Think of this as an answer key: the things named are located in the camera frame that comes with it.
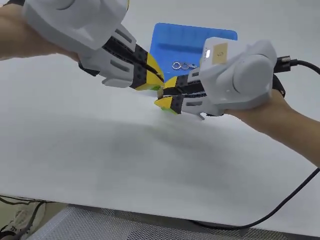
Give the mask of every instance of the metal ring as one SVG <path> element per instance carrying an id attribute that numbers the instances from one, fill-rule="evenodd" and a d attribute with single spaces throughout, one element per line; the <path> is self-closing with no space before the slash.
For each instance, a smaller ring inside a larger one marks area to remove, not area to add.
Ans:
<path id="1" fill-rule="evenodd" d="M 193 64 L 190 64 L 189 67 L 192 69 L 196 69 L 198 66 L 193 63 Z"/>
<path id="2" fill-rule="evenodd" d="M 182 67 L 181 63 L 178 61 L 175 61 L 174 63 L 172 63 L 172 68 L 175 70 L 178 70 Z"/>
<path id="3" fill-rule="evenodd" d="M 190 66 L 189 66 L 188 63 L 184 62 L 184 63 L 181 64 L 181 69 L 188 70 L 189 68 L 190 68 Z"/>

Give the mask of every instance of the blue mat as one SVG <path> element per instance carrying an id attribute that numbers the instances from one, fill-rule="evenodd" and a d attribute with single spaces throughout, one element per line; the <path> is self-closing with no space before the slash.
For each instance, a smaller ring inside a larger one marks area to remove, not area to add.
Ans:
<path id="1" fill-rule="evenodd" d="M 174 70 L 173 62 L 199 66 L 205 41 L 211 37 L 238 40 L 237 33 L 232 30 L 157 23 L 153 30 L 150 53 L 162 68 L 164 80 L 190 71 Z"/>

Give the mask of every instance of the black cable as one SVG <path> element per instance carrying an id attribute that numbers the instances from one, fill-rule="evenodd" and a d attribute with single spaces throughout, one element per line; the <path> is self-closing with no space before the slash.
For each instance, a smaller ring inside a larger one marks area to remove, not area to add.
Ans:
<path id="1" fill-rule="evenodd" d="M 29 229 L 31 228 L 32 224 L 34 223 L 34 220 L 35 220 L 35 218 L 36 218 L 36 215 L 37 215 L 37 212 L 38 212 L 39 208 L 40 208 L 41 205 L 44 204 L 44 203 L 45 203 L 45 202 L 42 201 L 42 202 L 40 202 L 40 203 L 35 207 L 35 209 L 34 209 L 34 211 L 33 211 L 33 214 L 32 214 L 32 216 L 31 216 L 31 218 L 30 218 L 27 226 L 26 226 L 24 229 L 22 229 L 17 235 L 15 235 L 15 236 L 12 238 L 12 240 L 19 240 L 24 234 L 26 234 L 26 233 L 29 231 Z"/>
<path id="2" fill-rule="evenodd" d="M 301 189 L 303 189 L 319 172 L 320 172 L 320 168 L 317 168 L 316 170 L 314 170 L 314 172 L 311 173 L 310 176 L 308 176 L 306 178 L 306 180 L 304 180 L 303 183 L 301 183 L 300 186 L 298 186 L 289 196 L 287 196 L 272 212 L 270 212 L 268 215 L 264 216 L 263 218 L 260 218 L 259 220 L 255 221 L 253 223 L 243 225 L 243 226 L 210 226 L 210 225 L 206 225 L 201 222 L 194 221 L 194 220 L 189 220 L 189 221 L 197 226 L 207 228 L 207 229 L 214 229 L 214 230 L 234 231 L 234 230 L 242 230 L 242 229 L 251 228 L 251 227 L 256 226 L 256 225 L 264 222 L 265 220 L 271 218 L 287 202 L 289 202 L 298 192 L 300 192 Z"/>
<path id="3" fill-rule="evenodd" d="M 320 75 L 320 68 L 317 67 L 316 65 L 313 65 L 310 62 L 307 61 L 301 61 L 301 60 L 297 60 L 297 59 L 293 59 L 290 61 L 290 66 L 297 66 L 297 65 L 301 65 L 301 66 L 305 66 L 313 71 L 315 71 L 317 74 Z"/>
<path id="4" fill-rule="evenodd" d="M 18 201 L 25 201 L 25 202 L 35 200 L 35 199 L 33 199 L 33 198 L 23 199 L 23 197 L 18 198 L 18 197 L 13 197 L 13 196 L 4 196 L 4 195 L 0 195 L 0 197 L 1 197 L 1 198 L 6 198 L 6 199 L 14 199 L 14 200 L 18 200 Z"/>
<path id="5" fill-rule="evenodd" d="M 54 201 L 43 201 L 43 200 L 29 200 L 27 202 L 24 202 L 24 201 L 12 202 L 12 201 L 7 201 L 7 200 L 3 199 L 2 197 L 0 197 L 0 202 L 3 202 L 4 204 L 9 204 L 9 205 L 29 205 L 32 203 L 46 203 L 46 204 L 54 203 Z"/>

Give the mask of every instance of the white table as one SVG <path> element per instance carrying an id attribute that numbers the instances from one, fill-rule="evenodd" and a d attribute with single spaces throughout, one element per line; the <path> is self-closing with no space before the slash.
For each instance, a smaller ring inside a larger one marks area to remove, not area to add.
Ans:
<path id="1" fill-rule="evenodd" d="M 148 48 L 158 22 L 271 39 L 320 66 L 317 0 L 135 0 L 124 25 Z M 315 167 L 239 120 L 167 115 L 105 87 L 63 56 L 0 63 L 0 193 L 229 225 L 269 213 Z M 320 119 L 320 78 L 278 75 L 288 102 Z M 320 178 L 258 227 L 320 236 Z"/>

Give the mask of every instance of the metal mesh floor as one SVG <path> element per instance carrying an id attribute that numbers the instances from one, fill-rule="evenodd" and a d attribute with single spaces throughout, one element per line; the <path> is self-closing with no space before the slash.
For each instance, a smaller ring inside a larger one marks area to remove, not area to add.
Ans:
<path id="1" fill-rule="evenodd" d="M 28 240 L 311 239 L 306 237 L 291 238 L 284 233 L 254 228 L 241 231 L 210 230 L 195 226 L 184 219 L 103 208 L 68 206 Z"/>

